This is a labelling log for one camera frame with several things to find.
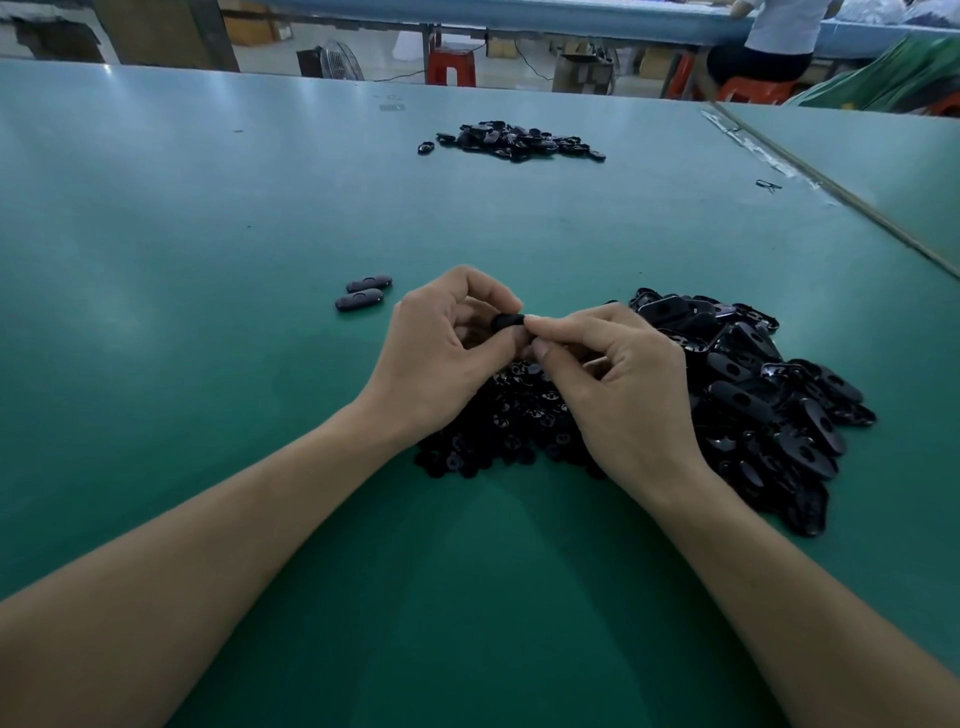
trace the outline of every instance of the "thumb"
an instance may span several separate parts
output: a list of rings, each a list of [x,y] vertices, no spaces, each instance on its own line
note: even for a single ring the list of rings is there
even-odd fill
[[[471,370],[483,383],[510,364],[528,341],[529,334],[523,327],[506,327],[498,331],[483,344],[467,352]]]
[[[537,361],[553,379],[565,400],[576,399],[596,383],[573,354],[560,344],[537,337],[533,342],[533,350]]]

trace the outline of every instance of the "person's right hand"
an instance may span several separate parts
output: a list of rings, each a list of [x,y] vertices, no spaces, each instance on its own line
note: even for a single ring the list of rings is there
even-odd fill
[[[527,315],[523,323],[593,459],[641,505],[678,478],[704,471],[678,344],[622,303],[563,319]],[[606,361],[585,367],[571,353],[583,350]]]

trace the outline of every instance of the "green tabletop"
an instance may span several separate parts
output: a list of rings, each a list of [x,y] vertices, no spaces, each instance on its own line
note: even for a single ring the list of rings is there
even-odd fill
[[[926,246],[960,265],[960,123],[873,111],[730,104],[739,118],[846,187]]]
[[[697,105],[34,61],[0,62],[0,87],[0,595],[320,423],[363,384],[389,303],[466,262],[543,314],[644,285],[780,317],[784,353],[880,417],[849,433],[828,531],[799,546],[960,667],[960,286],[799,180],[755,186],[769,168]],[[821,114],[780,112],[786,129]],[[417,156],[490,118],[607,161]],[[334,310],[378,273],[388,305]],[[173,723],[783,719],[610,482],[544,459],[431,480],[407,452],[303,547]]]

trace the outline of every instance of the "red stool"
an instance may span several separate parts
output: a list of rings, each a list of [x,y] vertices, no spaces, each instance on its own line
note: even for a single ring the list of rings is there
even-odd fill
[[[960,91],[944,96],[935,104],[930,104],[926,108],[927,116],[960,116]]]
[[[680,101],[684,98],[684,89],[686,88],[686,82],[690,80],[690,74],[693,73],[693,63],[695,62],[695,56],[688,51],[682,51],[680,62],[677,63],[677,70],[674,71],[673,78],[670,79],[670,83],[667,85],[666,93],[663,94],[664,99],[674,99]]]
[[[734,76],[720,88],[717,101],[744,101],[748,104],[782,104],[793,95],[795,81],[777,84]]]
[[[473,61],[473,51],[433,49],[426,65],[426,82],[430,85],[446,85],[447,68],[457,72],[457,85],[476,88],[477,67]]]

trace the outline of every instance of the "person's left hand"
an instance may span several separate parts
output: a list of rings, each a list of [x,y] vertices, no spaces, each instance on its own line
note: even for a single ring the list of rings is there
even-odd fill
[[[480,386],[530,343],[524,327],[490,335],[523,303],[507,286],[457,266],[394,306],[387,339],[357,402],[385,419],[401,448],[449,425]]]

